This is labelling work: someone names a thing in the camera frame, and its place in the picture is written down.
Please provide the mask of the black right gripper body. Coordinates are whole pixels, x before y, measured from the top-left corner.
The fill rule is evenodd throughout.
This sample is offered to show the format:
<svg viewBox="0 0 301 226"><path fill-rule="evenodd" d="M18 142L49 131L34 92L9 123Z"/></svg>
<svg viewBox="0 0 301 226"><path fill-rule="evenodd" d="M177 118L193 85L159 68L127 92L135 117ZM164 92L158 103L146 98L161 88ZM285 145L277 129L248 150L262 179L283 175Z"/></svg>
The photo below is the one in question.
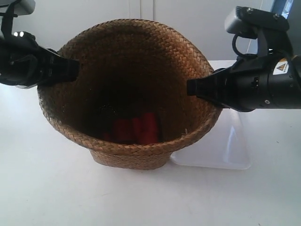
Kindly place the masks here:
<svg viewBox="0 0 301 226"><path fill-rule="evenodd" d="M301 57L272 54L225 70L225 106L239 112L300 109Z"/></svg>

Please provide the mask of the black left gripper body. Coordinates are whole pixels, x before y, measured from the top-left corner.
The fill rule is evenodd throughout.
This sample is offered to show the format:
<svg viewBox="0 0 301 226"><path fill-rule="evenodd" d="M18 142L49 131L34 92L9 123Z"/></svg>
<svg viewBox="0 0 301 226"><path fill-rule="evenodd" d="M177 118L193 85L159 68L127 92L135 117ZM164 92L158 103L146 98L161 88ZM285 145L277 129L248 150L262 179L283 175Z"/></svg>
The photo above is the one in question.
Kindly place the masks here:
<svg viewBox="0 0 301 226"><path fill-rule="evenodd" d="M43 50L28 32L15 32L0 40L0 82L24 89L43 80Z"/></svg>

